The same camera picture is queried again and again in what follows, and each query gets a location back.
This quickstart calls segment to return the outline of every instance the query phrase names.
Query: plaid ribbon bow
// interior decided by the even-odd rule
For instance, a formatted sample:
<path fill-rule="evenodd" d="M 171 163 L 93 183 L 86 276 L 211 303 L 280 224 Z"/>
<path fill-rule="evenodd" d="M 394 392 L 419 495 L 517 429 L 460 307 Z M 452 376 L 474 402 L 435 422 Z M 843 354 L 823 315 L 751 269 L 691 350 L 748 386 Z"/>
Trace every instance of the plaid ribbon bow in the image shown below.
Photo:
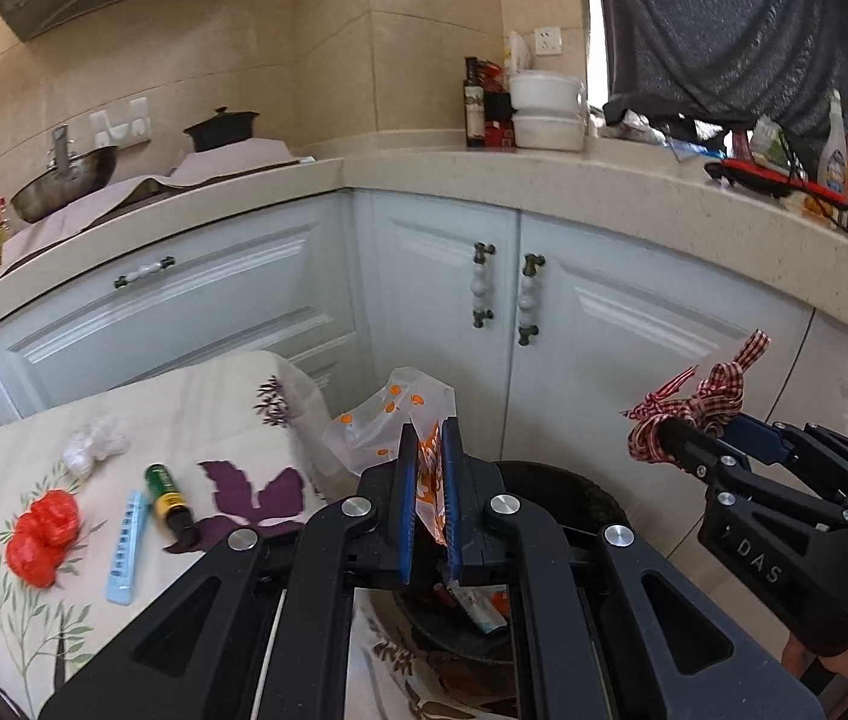
<path fill-rule="evenodd" d="M 676 464 L 657 440 L 657 425 L 669 416 L 683 419 L 699 430 L 722 436 L 724 425 L 741 412 L 744 372 L 761 358 L 770 344 L 771 338 L 767 333 L 755 330 L 737 356 L 731 362 L 714 365 L 710 375 L 697 385 L 690 397 L 673 396 L 696 375 L 696 365 L 670 379 L 660 389 L 648 392 L 633 409 L 621 412 L 637 422 L 627 437 L 630 456 L 644 463 Z"/>

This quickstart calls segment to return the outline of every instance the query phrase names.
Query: red plastic bag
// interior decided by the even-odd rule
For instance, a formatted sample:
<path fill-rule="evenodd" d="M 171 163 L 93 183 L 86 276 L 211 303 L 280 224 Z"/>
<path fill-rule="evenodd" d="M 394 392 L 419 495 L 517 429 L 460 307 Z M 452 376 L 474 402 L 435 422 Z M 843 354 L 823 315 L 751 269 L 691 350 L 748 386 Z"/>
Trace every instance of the red plastic bag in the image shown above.
<path fill-rule="evenodd" d="M 51 490 L 30 506 L 31 513 L 41 524 L 43 541 L 52 547 L 67 547 L 74 543 L 80 530 L 80 514 L 73 495 L 63 490 Z"/>
<path fill-rule="evenodd" d="M 49 587 L 57 579 L 51 551 L 33 533 L 14 533 L 7 543 L 7 567 L 35 587 Z"/>
<path fill-rule="evenodd" d="M 17 519 L 7 544 L 7 566 L 27 584 L 49 587 L 79 530 L 80 512 L 73 495 L 51 490 Z"/>

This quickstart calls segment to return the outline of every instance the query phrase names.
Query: white plastic container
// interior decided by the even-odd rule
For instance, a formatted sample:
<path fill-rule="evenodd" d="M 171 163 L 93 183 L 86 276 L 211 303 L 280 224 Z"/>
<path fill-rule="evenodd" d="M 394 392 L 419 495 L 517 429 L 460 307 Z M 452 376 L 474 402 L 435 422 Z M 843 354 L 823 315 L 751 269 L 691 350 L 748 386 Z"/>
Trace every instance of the white plastic container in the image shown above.
<path fill-rule="evenodd" d="M 526 70 L 510 79 L 510 104 L 523 115 L 579 117 L 586 98 L 583 83 L 571 76 Z"/>
<path fill-rule="evenodd" d="M 518 148 L 584 151 L 584 132 L 584 119 L 581 117 L 514 117 L 514 141 Z"/>

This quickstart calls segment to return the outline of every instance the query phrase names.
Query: person's hand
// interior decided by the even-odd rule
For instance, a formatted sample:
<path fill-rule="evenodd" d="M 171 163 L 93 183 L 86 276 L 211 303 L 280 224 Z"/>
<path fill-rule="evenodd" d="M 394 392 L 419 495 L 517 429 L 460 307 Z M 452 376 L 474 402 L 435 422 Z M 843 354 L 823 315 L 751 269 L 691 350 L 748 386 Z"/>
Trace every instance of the person's hand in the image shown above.
<path fill-rule="evenodd" d="M 801 644 L 794 634 L 791 634 L 781 653 L 781 664 L 799 680 L 804 676 L 808 666 L 814 662 L 814 657 L 814 653 Z M 821 658 L 820 663 L 828 671 L 848 679 L 848 650 L 833 658 Z"/>

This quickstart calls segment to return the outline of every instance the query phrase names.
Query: power socket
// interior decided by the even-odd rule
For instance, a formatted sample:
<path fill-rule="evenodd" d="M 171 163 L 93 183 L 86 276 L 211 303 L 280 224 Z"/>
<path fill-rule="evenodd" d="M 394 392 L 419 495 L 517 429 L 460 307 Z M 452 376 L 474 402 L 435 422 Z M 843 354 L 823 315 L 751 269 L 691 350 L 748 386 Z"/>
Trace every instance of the power socket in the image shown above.
<path fill-rule="evenodd" d="M 564 40 L 559 26 L 539 26 L 534 29 L 534 53 L 537 56 L 559 56 L 564 52 Z"/>

